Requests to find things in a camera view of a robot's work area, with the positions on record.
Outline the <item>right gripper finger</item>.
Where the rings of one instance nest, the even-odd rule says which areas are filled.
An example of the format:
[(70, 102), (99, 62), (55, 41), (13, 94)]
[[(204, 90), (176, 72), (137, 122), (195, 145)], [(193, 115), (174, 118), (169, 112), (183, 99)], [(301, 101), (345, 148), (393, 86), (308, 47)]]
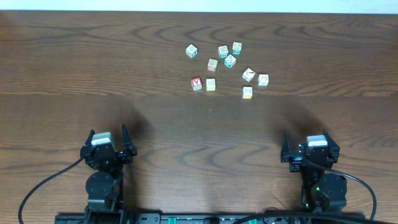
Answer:
[(340, 152), (340, 147), (339, 145), (331, 138), (331, 136), (328, 134), (327, 130), (323, 130), (323, 135), (326, 138), (326, 141), (328, 143), (328, 147), (330, 148), (331, 153), (339, 153)]
[(282, 145), (282, 153), (289, 153), (290, 152), (290, 141), (289, 135), (285, 133), (284, 135), (284, 143)]

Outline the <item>yellow-sided wooden block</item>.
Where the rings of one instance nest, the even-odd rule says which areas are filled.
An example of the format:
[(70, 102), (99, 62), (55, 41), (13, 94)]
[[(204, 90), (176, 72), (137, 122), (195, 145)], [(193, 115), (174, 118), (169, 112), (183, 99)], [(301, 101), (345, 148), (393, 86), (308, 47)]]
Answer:
[(243, 87), (243, 99), (251, 99), (253, 96), (253, 89), (251, 86)]

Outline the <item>plain white wooden block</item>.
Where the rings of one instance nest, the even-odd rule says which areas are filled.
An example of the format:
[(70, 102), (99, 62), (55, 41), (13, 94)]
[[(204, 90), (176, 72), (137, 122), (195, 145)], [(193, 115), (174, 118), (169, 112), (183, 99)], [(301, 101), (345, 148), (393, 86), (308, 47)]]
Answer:
[(269, 84), (269, 75), (268, 74), (259, 74), (257, 84), (259, 86), (267, 86)]

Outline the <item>wooden block brown drawing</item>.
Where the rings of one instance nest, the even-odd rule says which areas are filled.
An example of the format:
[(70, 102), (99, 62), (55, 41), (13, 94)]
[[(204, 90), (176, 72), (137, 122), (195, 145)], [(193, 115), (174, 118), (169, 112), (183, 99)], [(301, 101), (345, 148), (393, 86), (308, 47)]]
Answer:
[(244, 80), (246, 80), (247, 82), (250, 82), (250, 81), (254, 78), (255, 74), (256, 74), (256, 73), (255, 73), (254, 70), (252, 70), (251, 68), (247, 68), (247, 69), (243, 72), (242, 78), (243, 78)]

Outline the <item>red letter A block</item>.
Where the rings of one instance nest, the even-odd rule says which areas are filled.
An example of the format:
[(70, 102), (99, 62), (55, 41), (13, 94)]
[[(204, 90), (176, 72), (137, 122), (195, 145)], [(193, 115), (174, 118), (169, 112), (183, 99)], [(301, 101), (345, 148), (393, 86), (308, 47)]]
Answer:
[(200, 77), (192, 78), (191, 79), (191, 85), (193, 88), (193, 91), (201, 90), (203, 87), (203, 82)]

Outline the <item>yellow-edged wooden block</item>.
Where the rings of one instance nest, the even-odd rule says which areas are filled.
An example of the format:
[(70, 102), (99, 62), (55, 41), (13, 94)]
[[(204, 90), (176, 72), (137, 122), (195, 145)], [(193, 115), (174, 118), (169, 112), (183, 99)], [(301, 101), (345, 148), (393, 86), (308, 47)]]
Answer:
[(206, 79), (206, 90), (207, 91), (216, 90), (216, 80), (214, 78)]

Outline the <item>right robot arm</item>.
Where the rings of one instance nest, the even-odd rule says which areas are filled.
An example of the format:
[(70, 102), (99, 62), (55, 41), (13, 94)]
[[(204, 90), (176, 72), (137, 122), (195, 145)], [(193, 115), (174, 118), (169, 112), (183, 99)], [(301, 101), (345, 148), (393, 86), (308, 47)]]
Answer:
[(339, 155), (340, 147), (327, 131), (307, 137), (297, 151), (291, 149), (289, 136), (284, 136), (280, 161), (288, 163), (291, 172), (300, 173), (301, 201), (312, 212), (340, 212), (346, 206), (346, 177), (330, 170)]

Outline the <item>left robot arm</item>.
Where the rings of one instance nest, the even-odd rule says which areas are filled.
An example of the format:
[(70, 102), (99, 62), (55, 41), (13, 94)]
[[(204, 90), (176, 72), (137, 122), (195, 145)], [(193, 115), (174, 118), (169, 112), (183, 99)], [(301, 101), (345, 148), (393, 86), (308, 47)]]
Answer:
[(86, 181), (88, 205), (85, 208), (84, 224), (128, 223), (128, 212), (124, 210), (125, 164), (132, 163), (137, 148), (131, 141), (125, 125), (122, 125), (121, 151), (116, 151), (111, 133), (90, 134), (80, 150), (86, 165), (95, 170)]

